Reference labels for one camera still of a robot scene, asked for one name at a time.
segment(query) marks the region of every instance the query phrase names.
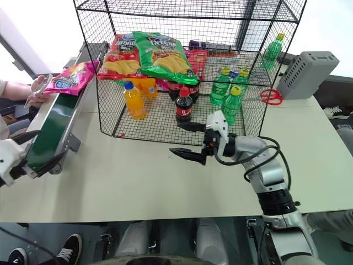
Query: white table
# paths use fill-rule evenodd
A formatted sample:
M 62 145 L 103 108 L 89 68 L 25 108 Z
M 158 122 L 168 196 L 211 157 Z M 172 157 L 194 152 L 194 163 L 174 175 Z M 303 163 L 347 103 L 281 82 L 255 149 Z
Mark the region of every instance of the white table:
M 59 175 L 22 177 L 0 190 L 0 221 L 95 222 L 260 215 L 242 166 L 186 161 L 178 145 L 116 139 L 99 130 L 90 87 L 73 132 L 82 144 Z M 51 102 L 30 129 L 39 129 Z M 292 173 L 291 193 L 303 213 L 353 208 L 353 158 L 314 97 L 267 109 L 262 135 L 276 139 Z M 200 147 L 190 147 L 200 151 Z

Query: green conveyor belt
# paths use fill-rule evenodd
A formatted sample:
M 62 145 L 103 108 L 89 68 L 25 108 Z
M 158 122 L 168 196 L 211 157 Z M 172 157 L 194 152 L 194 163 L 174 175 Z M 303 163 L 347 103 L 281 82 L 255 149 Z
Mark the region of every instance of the green conveyor belt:
M 31 146 L 28 166 L 36 170 L 52 159 L 67 125 L 70 122 L 79 97 L 59 94 L 44 122 L 40 134 Z

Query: cable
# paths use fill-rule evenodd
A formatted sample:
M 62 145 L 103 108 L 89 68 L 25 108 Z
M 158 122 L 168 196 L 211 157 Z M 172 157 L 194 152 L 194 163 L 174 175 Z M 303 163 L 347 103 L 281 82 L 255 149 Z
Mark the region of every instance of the cable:
M 285 155 L 282 153 L 281 151 L 281 147 L 280 147 L 280 144 L 275 140 L 275 139 L 272 139 L 270 137 L 265 137 L 265 136 L 260 136 L 261 139 L 264 139 L 264 140 L 268 140 L 268 141 L 271 141 L 273 142 L 276 146 L 274 145 L 267 145 L 266 147 L 260 149 L 258 152 L 252 154 L 251 156 L 245 158 L 245 159 L 242 159 L 242 160 L 238 160 L 238 161 L 233 161 L 233 162 L 226 162 L 226 161 L 223 161 L 219 158 L 218 154 L 217 154 L 217 151 L 218 151 L 218 147 L 217 146 L 214 146 L 213 147 L 213 154 L 215 155 L 215 158 L 216 160 L 221 163 L 222 165 L 225 165 L 225 166 L 235 166 L 235 165 L 238 165 L 238 164 L 242 164 L 242 163 L 246 163 L 246 162 L 249 162 L 251 159 L 253 159 L 254 157 L 257 157 L 259 155 L 261 155 L 261 153 L 263 153 L 265 150 L 267 149 L 275 149 L 276 152 L 269 158 L 267 159 L 266 161 L 254 166 L 253 168 L 247 170 L 244 174 L 244 179 L 247 181 L 247 182 L 250 182 L 250 179 L 247 177 L 247 175 L 258 169 L 259 167 L 267 164 L 268 162 L 272 161 L 273 159 L 276 158 L 276 156 L 278 154 L 280 154 L 280 156 L 282 157 L 283 159 L 283 162 L 285 164 L 285 167 L 286 167 L 286 171 L 287 171 L 287 175 L 288 175 L 288 190 L 291 189 L 291 185 L 292 185 L 292 177 L 291 177 L 291 172 L 290 172 L 290 169 L 289 169 L 289 166 L 288 166 L 288 162 L 287 162 L 287 159 L 285 157 Z
M 277 148 L 277 146 L 274 146 L 274 145 L 267 145 L 266 147 L 260 149 L 258 152 L 254 153 L 253 155 L 245 158 L 245 159 L 242 159 L 242 160 L 237 160 L 237 161 L 233 161 L 233 162 L 227 162 L 227 161 L 223 161 L 220 159 L 220 157 L 218 156 L 217 154 L 217 151 L 218 151 L 218 148 L 217 146 L 214 146 L 213 147 L 213 154 L 215 155 L 215 158 L 216 160 L 221 163 L 222 165 L 225 165 L 225 166 L 235 166 L 235 165 L 238 165 L 238 164 L 242 164 L 242 163 L 246 163 L 246 162 L 249 162 L 251 159 L 253 159 L 254 157 L 257 157 L 258 155 L 261 155 L 262 152 L 264 152 L 265 150 L 267 149 L 270 149 L 270 148 Z
M 244 173 L 244 179 L 248 182 L 250 182 L 250 180 L 247 178 L 247 175 L 250 173 L 250 172 L 253 172 L 254 170 L 258 169 L 259 167 L 262 167 L 263 165 L 267 164 L 268 162 L 272 161 L 273 159 L 276 158 L 276 156 L 280 153 L 280 149 L 278 147 L 275 147 L 276 149 L 276 152 L 274 153 L 273 156 L 271 156 L 269 159 L 265 160 L 264 162 L 262 163 L 259 163 L 258 165 L 252 167 L 251 169 L 247 170 L 245 173 Z
M 49 254 L 49 256 L 55 261 L 55 263 L 56 263 L 57 265 L 60 265 L 59 261 L 57 261 L 57 260 L 55 259 L 56 256 L 55 256 L 50 250 L 48 250 L 47 248 L 42 247 L 42 246 L 40 246 L 39 244 L 34 243 L 34 242 L 28 240 L 27 238 L 24 238 L 24 237 L 21 237 L 21 236 L 19 236 L 19 235 L 16 235 L 16 234 L 14 234 L 14 233 L 12 233 L 12 232 L 6 230 L 5 228 L 3 228 L 3 227 L 1 227 L 1 226 L 0 226 L 0 230 L 3 231 L 4 233 L 10 235 L 10 236 L 16 237 L 17 239 L 20 239 L 20 240 L 22 240 L 22 241 L 24 241 L 24 242 L 26 242 L 26 243 L 28 243 L 28 244 L 30 244 L 30 245 L 32 245 L 32 246 L 37 247 L 38 249 L 40 249 L 40 250 L 46 252 L 46 253 Z
M 261 257 L 261 247 L 263 245 L 265 231 L 266 231 L 266 224 L 264 225 L 263 231 L 261 233 L 260 243 L 259 243 L 259 246 L 258 246 L 258 265 L 262 265 L 262 263 L 263 263 L 262 257 Z
M 282 153 L 282 151 L 280 150 L 280 156 L 282 157 L 283 163 L 285 164 L 286 170 L 287 170 L 287 175 L 288 175 L 288 190 L 291 190 L 291 186 L 292 186 L 292 176 L 291 176 L 291 171 L 289 169 L 289 165 L 287 163 L 287 159 L 285 157 L 285 155 Z

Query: human hand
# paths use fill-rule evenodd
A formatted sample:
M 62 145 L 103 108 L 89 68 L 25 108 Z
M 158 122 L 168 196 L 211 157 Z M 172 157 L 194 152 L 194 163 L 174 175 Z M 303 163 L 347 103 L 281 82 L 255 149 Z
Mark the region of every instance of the human hand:
M 36 91 L 38 89 L 38 86 L 44 81 L 45 76 L 39 76 L 31 85 L 31 91 Z M 32 106 L 40 106 L 43 102 L 46 102 L 49 98 L 48 94 L 43 94 L 43 93 L 34 93 L 33 95 L 30 95 L 29 97 L 29 104 Z

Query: bag of chips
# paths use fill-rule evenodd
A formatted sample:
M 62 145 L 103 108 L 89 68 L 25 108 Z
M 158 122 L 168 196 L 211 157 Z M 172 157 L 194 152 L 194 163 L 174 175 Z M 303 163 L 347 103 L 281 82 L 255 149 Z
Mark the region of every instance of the bag of chips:
M 179 40 L 159 33 L 134 31 L 142 73 L 183 84 L 197 84 Z
M 52 79 L 44 90 L 44 94 L 64 93 L 78 96 L 81 89 L 95 75 L 99 60 L 92 62 L 81 62 L 65 69 L 62 73 Z
M 100 80 L 122 80 L 126 77 L 146 78 L 141 73 L 140 56 L 132 34 L 115 36 L 97 74 Z
M 206 50 L 193 49 L 185 53 L 197 79 L 205 80 L 205 65 L 208 52 Z

